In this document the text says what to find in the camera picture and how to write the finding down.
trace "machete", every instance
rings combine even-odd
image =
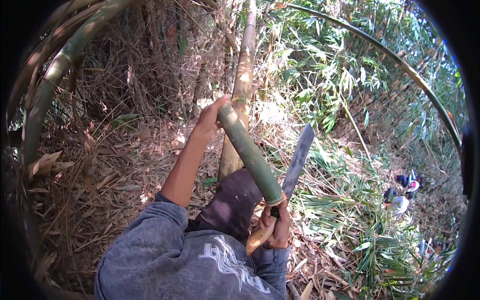
[[[288,171],[285,176],[285,181],[283,181],[282,190],[287,197],[287,203],[292,197],[293,190],[297,185],[297,181],[300,177],[301,171],[303,170],[303,165],[305,164],[305,159],[307,158],[307,154],[314,136],[315,134],[313,133],[313,129],[310,125],[310,122],[308,122],[300,135],[297,147],[293,153],[292,162],[290,167],[288,167]],[[278,207],[274,206],[272,207],[270,216],[268,217],[270,226],[259,229],[248,237],[246,245],[247,255],[250,255],[255,249],[257,249],[258,246],[262,245],[272,235],[278,217]]]

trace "hand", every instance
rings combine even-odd
[[[220,107],[228,101],[229,95],[223,95],[218,98],[213,104],[205,107],[200,114],[193,133],[205,139],[207,142],[215,137],[219,126],[216,121],[217,113]]]
[[[268,217],[270,216],[271,206],[266,206],[262,212],[262,216],[258,219],[258,227],[263,229],[270,226]],[[272,235],[267,239],[268,248],[283,249],[288,247],[288,235],[290,233],[290,213],[287,210],[287,202],[282,201],[278,205],[279,218],[275,224]]]

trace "machete blade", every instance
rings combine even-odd
[[[315,133],[313,132],[310,122],[308,122],[300,135],[297,147],[293,153],[292,162],[288,167],[287,175],[285,176],[285,181],[283,181],[282,189],[287,196],[287,202],[290,201],[293,190],[297,185],[297,181],[300,177],[300,173],[303,169],[303,165],[305,164],[305,159],[307,158],[307,154],[314,137]]]

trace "gray hoodie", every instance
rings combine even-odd
[[[290,247],[245,246],[215,230],[184,233],[188,212],[168,202],[146,207],[98,263],[95,298],[285,299]]]

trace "white graphic print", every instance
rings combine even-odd
[[[255,287],[262,293],[270,294],[270,288],[265,288],[262,280],[258,276],[252,277],[248,274],[248,269],[244,266],[245,262],[237,260],[235,252],[233,251],[232,247],[227,244],[223,235],[221,235],[221,238],[214,237],[214,239],[220,243],[223,250],[220,250],[216,245],[214,248],[212,248],[211,243],[206,243],[204,245],[204,253],[198,255],[199,259],[211,258],[216,261],[216,266],[220,272],[223,274],[235,274],[239,280],[240,291],[242,284],[246,283],[252,287]]]

